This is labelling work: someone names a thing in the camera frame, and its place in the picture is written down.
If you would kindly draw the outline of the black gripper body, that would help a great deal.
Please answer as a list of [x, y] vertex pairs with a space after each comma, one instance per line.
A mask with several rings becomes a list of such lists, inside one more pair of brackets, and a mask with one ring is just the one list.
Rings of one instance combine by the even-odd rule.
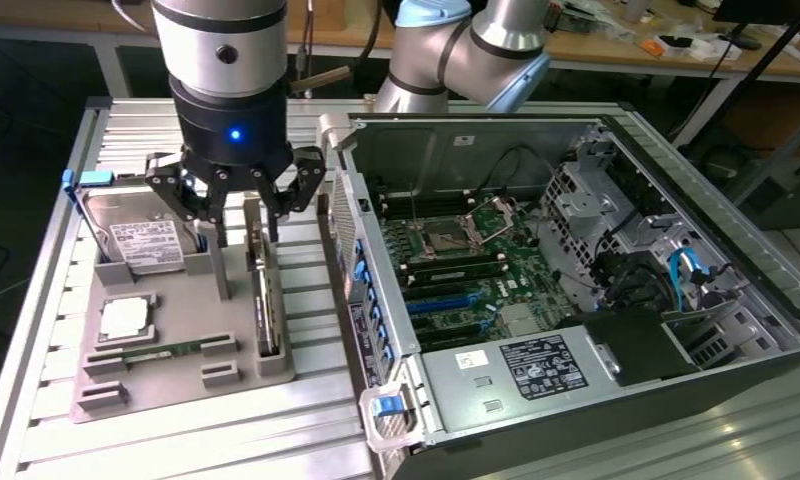
[[271, 87], [245, 97], [216, 97], [169, 80], [175, 101], [187, 170], [205, 183], [227, 172], [233, 192], [256, 188], [255, 170], [264, 180], [276, 180], [292, 164], [287, 136], [288, 85]]

